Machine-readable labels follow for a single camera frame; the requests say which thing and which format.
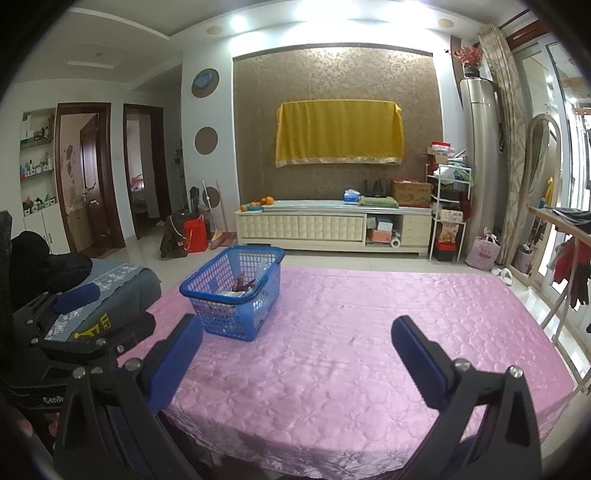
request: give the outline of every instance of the storage rack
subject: storage rack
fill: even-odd
[[[468,168],[468,167],[458,167],[456,165],[447,165],[447,164],[442,164],[442,165],[438,165],[437,168],[435,169],[435,171],[433,173],[440,173],[440,168],[441,167],[445,167],[445,168],[451,168],[453,170],[462,170],[468,173],[468,180],[458,180],[455,179],[454,180],[454,185],[455,184],[464,184],[464,185],[468,185],[468,200],[471,199],[472,197],[472,169]],[[433,233],[431,235],[431,248],[429,249],[429,260],[432,259],[433,257],[433,249],[435,248],[435,236],[437,233],[437,224],[438,223],[455,223],[457,225],[461,225],[462,227],[462,239],[460,240],[460,248],[457,250],[457,261],[460,260],[460,255],[462,254],[462,247],[464,246],[464,237],[466,236],[466,221],[463,222],[442,222],[440,220],[440,213],[441,213],[441,204],[442,203],[455,203],[459,205],[459,200],[447,200],[447,199],[442,199],[441,198],[441,175],[434,175],[434,174],[429,174],[428,173],[428,165],[425,165],[425,175],[427,176],[427,182],[429,182],[429,179],[435,179],[437,180],[437,195],[431,195],[431,198],[433,200],[435,200],[437,202],[436,204],[436,208],[435,211],[433,212]]]

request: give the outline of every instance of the blue cloth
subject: blue cloth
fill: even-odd
[[[100,297],[97,301],[65,315],[60,315],[53,324],[46,340],[65,342],[70,335],[94,312],[100,304],[117,290],[120,286],[134,278],[143,267],[120,263],[113,260],[92,259],[92,271],[88,278],[79,287],[94,283],[100,288]]]

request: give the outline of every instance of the red bag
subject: red bag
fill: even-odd
[[[203,217],[194,220],[187,220],[184,223],[185,241],[184,249],[190,254],[205,252],[209,244],[207,243],[207,230]]]

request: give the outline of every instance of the screw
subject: screw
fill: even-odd
[[[139,370],[142,366],[142,361],[139,358],[130,358],[124,364],[125,369],[128,372],[135,372]]]
[[[72,376],[79,380],[86,375],[86,369],[84,367],[77,367],[72,372]]]
[[[512,377],[521,378],[521,377],[523,377],[523,370],[520,367],[518,367],[517,365],[511,365],[509,367],[509,374]]]
[[[456,369],[458,369],[459,371],[467,372],[468,370],[470,370],[472,364],[465,358],[456,358],[453,361],[453,366],[456,367]]]

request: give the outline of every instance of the flower vase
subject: flower vase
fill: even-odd
[[[466,78],[480,78],[480,70],[476,67],[464,65],[464,75]]]

